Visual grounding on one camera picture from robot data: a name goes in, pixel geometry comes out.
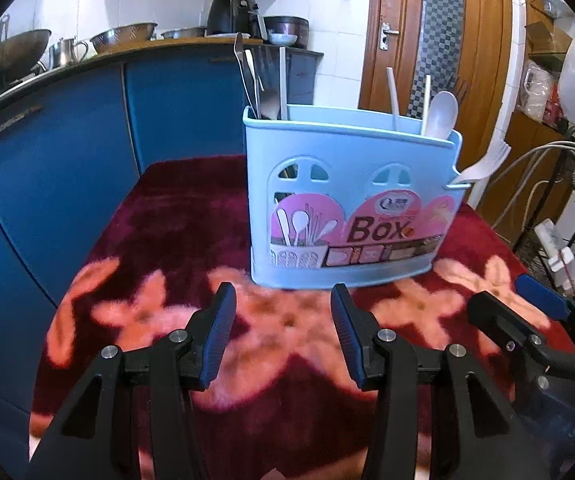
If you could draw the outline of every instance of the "blue gripper pad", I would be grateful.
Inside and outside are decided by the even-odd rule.
[[[378,389],[385,375],[385,358],[373,343],[381,328],[376,317],[357,308],[343,283],[331,291],[331,315],[349,376],[363,391]]]
[[[565,299],[541,285],[529,274],[521,274],[514,282],[514,288],[521,298],[533,304],[550,319],[555,321],[568,319],[570,311]]]
[[[232,283],[221,283],[211,305],[194,313],[187,323],[186,330],[192,336],[192,350],[188,358],[192,356],[192,364],[196,365],[198,376],[195,379],[199,390],[206,390],[218,375],[235,315],[234,286]]]

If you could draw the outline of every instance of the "metal screw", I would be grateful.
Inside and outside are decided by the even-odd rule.
[[[185,339],[187,339],[187,332],[182,328],[174,330],[174,332],[170,334],[170,341],[174,343],[182,343]]]
[[[100,351],[100,354],[103,356],[103,359],[111,359],[116,354],[118,354],[118,348],[114,345],[106,346],[103,350]]]
[[[542,390],[546,390],[550,387],[550,381],[548,381],[547,377],[544,377],[543,375],[538,377],[536,383],[538,383],[538,387]]]
[[[381,330],[378,331],[376,336],[381,341],[389,342],[394,341],[396,339],[396,332],[394,332],[394,330],[390,330],[389,328],[382,328]]]
[[[463,357],[465,354],[467,354],[467,350],[465,349],[465,347],[459,344],[451,345],[449,348],[449,352],[455,357]]]

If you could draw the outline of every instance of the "white plastic fork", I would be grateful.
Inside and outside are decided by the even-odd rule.
[[[464,182],[475,182],[482,180],[493,175],[494,172],[501,167],[505,159],[509,155],[512,148],[507,142],[495,142],[490,145],[487,153],[481,160],[465,168],[463,172],[457,176],[450,184],[462,184]]]

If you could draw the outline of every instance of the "printed label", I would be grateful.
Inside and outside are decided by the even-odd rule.
[[[411,190],[389,190],[366,200],[344,221],[327,195],[293,194],[269,221],[270,260],[278,267],[318,269],[398,262],[433,253],[457,204],[440,196],[423,207]]]

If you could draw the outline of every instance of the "cardboard box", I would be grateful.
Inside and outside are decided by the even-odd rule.
[[[536,22],[526,25],[525,31],[532,44],[532,54],[565,53],[570,48],[571,37],[558,27],[550,32],[545,23]]]

